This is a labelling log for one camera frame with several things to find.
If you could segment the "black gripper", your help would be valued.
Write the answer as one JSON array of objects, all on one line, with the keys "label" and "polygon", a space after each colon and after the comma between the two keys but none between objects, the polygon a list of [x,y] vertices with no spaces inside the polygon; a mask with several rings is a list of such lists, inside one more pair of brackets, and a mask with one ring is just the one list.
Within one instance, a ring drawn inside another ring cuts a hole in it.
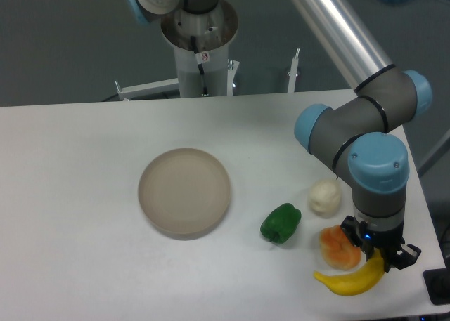
[{"label": "black gripper", "polygon": [[364,247],[384,248],[384,270],[403,270],[416,263],[422,250],[413,244],[404,244],[404,214],[376,218],[365,214],[346,216],[340,229],[353,247],[364,252]]}]

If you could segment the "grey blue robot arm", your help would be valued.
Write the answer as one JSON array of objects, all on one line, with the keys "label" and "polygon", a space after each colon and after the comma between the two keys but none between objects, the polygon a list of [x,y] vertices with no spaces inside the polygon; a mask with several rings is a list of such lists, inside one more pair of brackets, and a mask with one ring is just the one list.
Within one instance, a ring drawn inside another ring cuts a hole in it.
[{"label": "grey blue robot arm", "polygon": [[[159,20],[177,53],[183,97],[231,92],[229,64],[221,50],[238,29],[225,0],[128,0],[142,22]],[[345,0],[292,0],[320,44],[356,94],[332,109],[307,107],[295,137],[352,189],[354,213],[342,222],[350,242],[368,258],[379,251],[385,270],[413,265],[420,249],[403,238],[409,163],[391,131],[429,108],[432,91],[415,71],[400,71]]]}]

